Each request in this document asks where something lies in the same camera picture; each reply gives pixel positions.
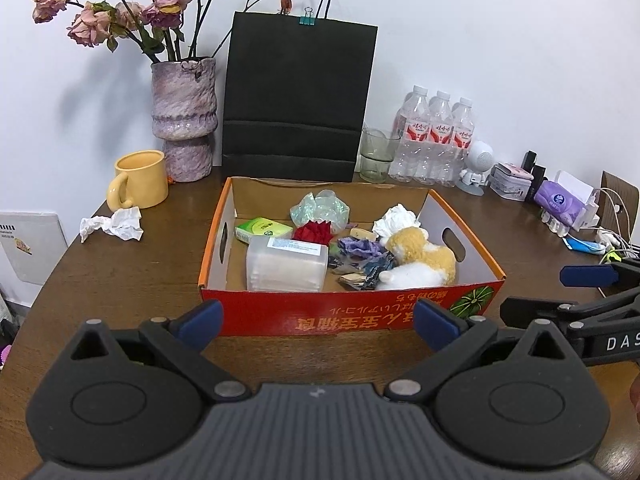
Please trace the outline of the white and tan plush toy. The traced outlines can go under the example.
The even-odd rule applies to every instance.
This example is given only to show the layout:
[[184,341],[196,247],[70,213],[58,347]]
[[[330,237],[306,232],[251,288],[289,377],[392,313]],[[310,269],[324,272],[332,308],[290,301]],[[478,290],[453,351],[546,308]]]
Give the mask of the white and tan plush toy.
[[427,230],[408,226],[386,240],[385,248],[396,266],[378,274],[376,290],[437,288],[456,282],[454,252],[446,245],[432,243]]

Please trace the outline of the blue white snack packet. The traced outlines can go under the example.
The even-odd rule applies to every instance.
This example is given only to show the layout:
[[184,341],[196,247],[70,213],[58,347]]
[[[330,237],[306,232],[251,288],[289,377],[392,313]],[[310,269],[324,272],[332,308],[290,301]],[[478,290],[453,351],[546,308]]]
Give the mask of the blue white snack packet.
[[390,253],[363,260],[351,271],[341,274],[337,281],[347,288],[355,290],[373,290],[378,286],[380,274],[384,271],[393,270],[396,266],[396,259]]

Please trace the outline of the translucent plastic storage box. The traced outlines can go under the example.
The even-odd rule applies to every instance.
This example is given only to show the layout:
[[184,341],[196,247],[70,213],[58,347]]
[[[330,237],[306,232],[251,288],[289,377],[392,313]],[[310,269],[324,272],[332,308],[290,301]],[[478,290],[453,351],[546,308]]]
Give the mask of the translucent plastic storage box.
[[273,236],[255,236],[246,252],[250,292],[321,292],[329,248]]

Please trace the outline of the purple knitted drawstring pouch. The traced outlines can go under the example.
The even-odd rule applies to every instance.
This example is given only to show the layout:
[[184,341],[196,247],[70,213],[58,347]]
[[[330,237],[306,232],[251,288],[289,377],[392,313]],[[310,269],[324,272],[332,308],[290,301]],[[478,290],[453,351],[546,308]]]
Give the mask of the purple knitted drawstring pouch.
[[378,241],[356,240],[345,236],[330,244],[328,266],[333,272],[344,274],[363,260],[385,255],[386,252],[389,251]]

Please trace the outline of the white tissue ball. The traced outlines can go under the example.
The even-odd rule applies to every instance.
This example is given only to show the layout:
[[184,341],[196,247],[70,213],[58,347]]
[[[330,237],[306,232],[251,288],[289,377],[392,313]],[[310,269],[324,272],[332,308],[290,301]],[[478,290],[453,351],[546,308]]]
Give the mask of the white tissue ball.
[[390,207],[382,218],[375,220],[372,232],[379,238],[390,238],[397,232],[407,228],[420,228],[421,223],[416,214],[403,204]]

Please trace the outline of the green tissue pack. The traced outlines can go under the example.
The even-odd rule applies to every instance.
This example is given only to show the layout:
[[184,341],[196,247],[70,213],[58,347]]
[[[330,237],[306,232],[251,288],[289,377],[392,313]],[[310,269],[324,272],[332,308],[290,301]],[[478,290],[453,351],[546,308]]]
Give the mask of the green tissue pack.
[[292,226],[262,217],[243,221],[234,228],[235,238],[245,244],[255,236],[290,238],[292,234]]

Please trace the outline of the small yellow eraser block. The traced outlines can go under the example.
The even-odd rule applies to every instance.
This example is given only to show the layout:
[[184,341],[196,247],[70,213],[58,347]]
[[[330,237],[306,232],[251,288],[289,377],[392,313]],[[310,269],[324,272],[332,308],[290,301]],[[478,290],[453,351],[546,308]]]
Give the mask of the small yellow eraser block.
[[361,228],[352,228],[349,231],[349,235],[356,240],[370,240],[370,242],[376,242],[378,240],[378,236],[366,229]]

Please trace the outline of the red paper flower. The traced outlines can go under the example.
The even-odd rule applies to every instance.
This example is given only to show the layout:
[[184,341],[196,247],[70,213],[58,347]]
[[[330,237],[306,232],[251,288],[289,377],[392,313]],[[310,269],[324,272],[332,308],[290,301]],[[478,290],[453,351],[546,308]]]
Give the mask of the red paper flower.
[[293,240],[324,246],[329,246],[332,238],[333,233],[329,221],[308,221],[297,228],[292,235]]

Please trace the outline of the iridescent plastic bag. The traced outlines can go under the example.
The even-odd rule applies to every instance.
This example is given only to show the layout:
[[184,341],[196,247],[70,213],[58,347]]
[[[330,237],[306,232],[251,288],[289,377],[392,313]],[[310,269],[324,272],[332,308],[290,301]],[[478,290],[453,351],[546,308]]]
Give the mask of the iridescent plastic bag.
[[296,228],[308,222],[329,222],[331,232],[343,231],[349,222],[349,206],[331,190],[317,194],[307,193],[298,204],[290,209],[290,218]]

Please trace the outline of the blue tube on table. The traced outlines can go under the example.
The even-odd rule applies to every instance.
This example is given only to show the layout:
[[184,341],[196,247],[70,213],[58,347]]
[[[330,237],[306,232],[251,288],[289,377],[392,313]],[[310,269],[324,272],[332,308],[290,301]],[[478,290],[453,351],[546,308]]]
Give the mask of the blue tube on table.
[[563,238],[563,243],[569,250],[583,252],[584,254],[603,256],[608,248],[598,242],[588,242],[588,240],[578,240],[578,238],[567,235]]

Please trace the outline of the yellow ceramic mug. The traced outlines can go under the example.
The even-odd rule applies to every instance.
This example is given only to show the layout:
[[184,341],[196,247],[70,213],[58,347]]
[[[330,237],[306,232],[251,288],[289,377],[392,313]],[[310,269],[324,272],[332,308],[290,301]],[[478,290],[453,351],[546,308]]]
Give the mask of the yellow ceramic mug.
[[115,177],[107,187],[106,204],[111,211],[151,208],[168,196],[165,154],[157,150],[130,153],[114,163]]

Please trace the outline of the left water bottle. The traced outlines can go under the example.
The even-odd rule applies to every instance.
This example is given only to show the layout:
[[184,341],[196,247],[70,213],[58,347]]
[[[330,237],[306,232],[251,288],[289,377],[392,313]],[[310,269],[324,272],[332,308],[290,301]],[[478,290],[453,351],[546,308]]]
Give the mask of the left water bottle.
[[412,180],[430,125],[427,88],[414,86],[394,120],[393,134],[398,137],[398,145],[388,170],[388,175],[393,180]]

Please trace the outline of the right water bottle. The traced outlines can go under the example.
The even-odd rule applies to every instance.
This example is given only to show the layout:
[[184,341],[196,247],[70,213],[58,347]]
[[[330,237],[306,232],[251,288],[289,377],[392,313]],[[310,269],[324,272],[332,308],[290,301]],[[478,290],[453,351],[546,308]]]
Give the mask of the right water bottle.
[[471,146],[475,129],[473,115],[473,102],[467,98],[461,98],[452,109],[452,137],[451,146],[454,150],[450,168],[448,170],[447,184],[454,186],[463,169],[464,160]]

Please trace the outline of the white booklet at left edge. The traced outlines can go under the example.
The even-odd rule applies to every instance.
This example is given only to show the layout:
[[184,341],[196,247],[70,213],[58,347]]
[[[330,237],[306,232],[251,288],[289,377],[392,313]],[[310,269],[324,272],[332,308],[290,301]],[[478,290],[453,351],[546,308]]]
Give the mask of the white booklet at left edge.
[[16,276],[43,285],[67,249],[60,220],[52,212],[2,211],[1,245]]

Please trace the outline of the middle water bottle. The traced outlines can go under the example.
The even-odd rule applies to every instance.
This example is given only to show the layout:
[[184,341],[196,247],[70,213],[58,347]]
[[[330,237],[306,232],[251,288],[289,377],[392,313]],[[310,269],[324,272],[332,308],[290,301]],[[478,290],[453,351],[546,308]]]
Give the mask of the middle water bottle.
[[422,177],[427,184],[433,184],[437,180],[440,156],[444,154],[445,145],[450,141],[452,116],[449,93],[436,92],[436,96],[430,101],[430,114],[431,125],[422,165]]

